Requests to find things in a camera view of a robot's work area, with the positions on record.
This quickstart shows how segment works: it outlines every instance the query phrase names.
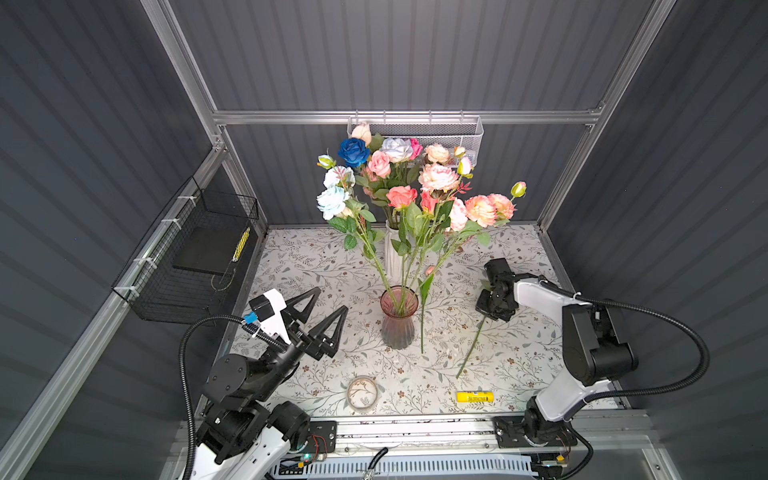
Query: black wire basket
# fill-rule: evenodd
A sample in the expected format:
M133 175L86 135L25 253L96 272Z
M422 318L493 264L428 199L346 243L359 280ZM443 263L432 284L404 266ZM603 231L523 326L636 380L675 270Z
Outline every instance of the black wire basket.
M153 322L194 323L202 316L232 313L259 240L258 212L253 197L198 189L175 219L161 220L169 224L157 246L137 260L145 236L113 291L140 318ZM196 263L211 251L216 258ZM132 284L118 284L135 262L141 265Z

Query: pink glass vase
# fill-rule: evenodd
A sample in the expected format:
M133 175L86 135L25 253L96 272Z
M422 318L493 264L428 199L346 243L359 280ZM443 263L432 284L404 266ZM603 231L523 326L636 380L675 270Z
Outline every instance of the pink glass vase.
M392 287L392 295L394 299L385 291L381 298L384 312L382 339L385 345L399 350L413 342L416 329L411 317L419 308L419 298L413 290L402 286Z

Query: floral tablecloth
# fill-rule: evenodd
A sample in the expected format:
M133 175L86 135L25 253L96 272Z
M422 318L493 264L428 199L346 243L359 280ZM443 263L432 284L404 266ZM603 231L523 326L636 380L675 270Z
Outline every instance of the floral tablecloth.
M342 305L349 307L339 352L320 361L304 356L296 374L282 384L271 405L286 399L313 416L359 415L346 402L349 382L374 378L379 388L368 415L521 411L525 402L563 368L561 327L522 308L509 323L486 320L465 372L458 369L475 338L482 315L475 301L485 278L483 264L506 257L514 272L555 279L532 225L508 225L491 233L490 247L470 240L435 277L425 314L425 352L419 322L411 346L393 350L382 343L379 298L383 285L358 250L342 247L330 228L271 230L251 287L254 296L277 288L286 299L315 286L323 289L308 327ZM377 246L382 253L382 245ZM232 353L257 358L264 346L238 330ZM457 391L493 392L492 403L457 403ZM611 399L591 408L616 408Z

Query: white vase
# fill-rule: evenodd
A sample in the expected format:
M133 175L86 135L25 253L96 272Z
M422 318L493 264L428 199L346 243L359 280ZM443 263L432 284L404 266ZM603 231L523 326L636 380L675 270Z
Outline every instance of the white vase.
M402 282L402 257L397 254L392 240L400 240L399 231L386 226L384 236L384 271L390 285L399 285Z

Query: blue rose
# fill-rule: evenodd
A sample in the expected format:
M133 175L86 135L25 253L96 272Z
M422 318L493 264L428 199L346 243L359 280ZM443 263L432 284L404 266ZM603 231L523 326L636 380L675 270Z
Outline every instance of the blue rose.
M368 161L371 150L366 148L366 142L359 138L347 138L341 142L339 156L344 159L347 167L359 167Z

